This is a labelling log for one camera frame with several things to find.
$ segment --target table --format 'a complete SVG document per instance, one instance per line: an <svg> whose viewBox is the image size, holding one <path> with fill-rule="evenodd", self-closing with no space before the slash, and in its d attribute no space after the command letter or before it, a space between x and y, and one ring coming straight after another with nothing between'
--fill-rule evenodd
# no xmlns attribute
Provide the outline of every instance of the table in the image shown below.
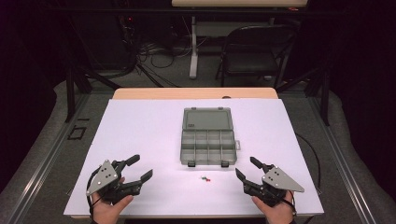
<svg viewBox="0 0 396 224"><path fill-rule="evenodd" d="M173 7L305 7L308 0L172 0ZM202 22L191 20L190 78L197 78L198 52L196 36L226 36L232 30L247 25L264 25L268 22Z"/></svg>
<svg viewBox="0 0 396 224"><path fill-rule="evenodd" d="M232 110L235 139L241 142L236 164L228 168L182 165L183 108L219 105ZM92 171L106 159L121 161L134 154L141 160L123 170L126 181L138 179L149 169L153 169L153 177L122 211L122 217L262 217L234 171L236 167L260 183L262 170L249 162L250 156L278 165L305 188L305 193L295 193L301 216L323 213L286 109L271 88L118 89L109 101L64 214L88 217L85 188Z"/></svg>

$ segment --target gray triangular metal plate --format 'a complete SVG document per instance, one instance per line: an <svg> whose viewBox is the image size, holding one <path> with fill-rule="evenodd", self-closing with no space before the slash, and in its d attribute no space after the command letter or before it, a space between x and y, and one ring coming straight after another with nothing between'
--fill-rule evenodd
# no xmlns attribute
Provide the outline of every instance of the gray triangular metal plate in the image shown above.
<svg viewBox="0 0 396 224"><path fill-rule="evenodd" d="M105 161L103 165L99 168L96 177L91 182L91 185L88 188L86 195L89 196L94 192L98 191L99 189L102 189L109 183L116 180L117 177L117 173L111 165L110 161Z"/></svg>
<svg viewBox="0 0 396 224"><path fill-rule="evenodd" d="M295 182L279 167L274 167L268 171L263 177L262 181L271 185L276 189L288 189L298 192L304 192L304 188Z"/></svg>

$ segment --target open compartment box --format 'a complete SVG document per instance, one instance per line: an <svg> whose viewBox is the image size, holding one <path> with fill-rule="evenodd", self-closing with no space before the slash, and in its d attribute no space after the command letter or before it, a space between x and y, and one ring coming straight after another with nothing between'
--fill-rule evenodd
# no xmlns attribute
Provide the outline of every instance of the open compartment box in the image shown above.
<svg viewBox="0 0 396 224"><path fill-rule="evenodd" d="M185 108L180 160L184 165L221 165L236 162L230 108Z"/></svg>

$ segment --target chair backrest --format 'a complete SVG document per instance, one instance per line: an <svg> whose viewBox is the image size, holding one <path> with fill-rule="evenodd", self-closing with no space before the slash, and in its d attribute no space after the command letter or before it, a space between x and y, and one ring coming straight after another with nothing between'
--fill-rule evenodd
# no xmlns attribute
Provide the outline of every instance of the chair backrest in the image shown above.
<svg viewBox="0 0 396 224"><path fill-rule="evenodd" d="M245 26L232 31L226 38L226 52L244 49L269 49L287 46L296 36L296 31L288 25Z"/></svg>

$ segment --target cable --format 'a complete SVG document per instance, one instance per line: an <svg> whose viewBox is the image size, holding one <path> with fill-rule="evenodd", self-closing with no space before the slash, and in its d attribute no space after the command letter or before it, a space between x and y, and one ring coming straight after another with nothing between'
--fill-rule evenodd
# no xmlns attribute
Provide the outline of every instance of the cable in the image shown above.
<svg viewBox="0 0 396 224"><path fill-rule="evenodd" d="M317 160L317 164L318 164L318 184L317 184L317 187L318 187L318 189L320 189L321 169L320 169L320 161L319 161L318 154L317 154L317 152L315 151L314 147L312 147L312 145L309 143L308 140L306 140L306 139L305 139L304 137L302 137L300 134L298 134L298 133L296 133L296 132L294 132L294 133L295 133L298 137L300 137L301 139L303 139L303 140L309 145L309 147L311 148L312 152L313 152L314 155L315 155L315 159Z"/></svg>

